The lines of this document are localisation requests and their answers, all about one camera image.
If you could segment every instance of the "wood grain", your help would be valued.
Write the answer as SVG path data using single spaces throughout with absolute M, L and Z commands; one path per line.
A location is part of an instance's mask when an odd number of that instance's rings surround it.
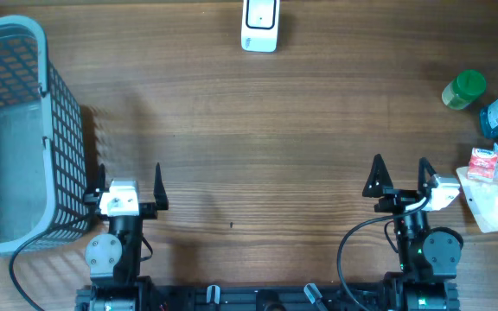
M 84 106 L 92 171 L 104 162 L 108 176 L 138 179 L 149 200 L 161 163 L 171 206 L 144 226 L 156 254 L 142 266 L 157 284 L 338 282 L 343 234 L 377 216 L 361 198 L 375 154 L 397 187 L 415 188 L 419 157 L 451 173 L 491 147 L 477 119 L 498 97 L 495 2 L 283 3 L 275 54 L 240 48 L 241 3 L 0 8 L 9 14 L 45 28 Z M 451 111 L 441 91 L 468 68 L 488 91 Z M 462 199 L 431 224 L 464 235 L 463 310 L 497 310 L 498 233 L 481 234 Z M 73 306 L 89 283 L 83 248 L 104 229 L 18 259 L 45 309 Z M 7 262 L 0 309 L 29 309 Z M 350 281 L 397 268 L 381 225 L 349 240 Z

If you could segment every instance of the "wooden tabletop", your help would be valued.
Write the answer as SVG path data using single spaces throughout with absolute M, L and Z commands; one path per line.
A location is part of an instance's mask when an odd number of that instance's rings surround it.
M 418 159 L 440 173 L 468 163 L 478 113 L 498 97 L 498 2 L 282 3 L 278 51 L 239 44 L 241 3 L 0 8 L 35 18 L 51 61 L 83 105 L 91 172 L 139 180 L 150 199 L 161 163 L 170 210 L 146 221 L 156 284 L 338 283 L 342 236 L 374 214 L 361 198 L 375 154 L 413 189 Z M 464 69 L 488 91 L 452 111 L 441 91 Z M 498 233 L 482 234 L 461 197 L 430 216 L 462 233 L 463 310 L 498 309 Z M 74 244 L 23 255 L 16 273 L 47 310 L 90 283 Z M 352 237 L 351 282 L 399 261 L 382 224 Z M 0 310 L 29 310 L 0 257 Z

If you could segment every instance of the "green lid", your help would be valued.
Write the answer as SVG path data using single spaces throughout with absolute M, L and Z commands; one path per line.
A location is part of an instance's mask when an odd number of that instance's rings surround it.
M 453 80 L 453 92 L 465 100 L 474 100 L 485 92 L 487 82 L 476 70 L 464 70 Z

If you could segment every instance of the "pink package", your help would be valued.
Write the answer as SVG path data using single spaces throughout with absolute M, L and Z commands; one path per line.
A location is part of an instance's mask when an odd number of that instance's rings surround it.
M 473 148 L 468 165 L 467 177 L 479 180 L 493 180 L 498 154 L 493 151 Z

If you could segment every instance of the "blue-gray plastic bin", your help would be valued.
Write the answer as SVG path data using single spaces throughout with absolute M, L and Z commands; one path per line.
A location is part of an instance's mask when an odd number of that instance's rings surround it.
M 48 58 L 42 27 L 25 16 L 0 18 L 0 255 L 52 225 L 88 211 L 80 107 Z M 32 244 L 65 244 L 87 221 Z

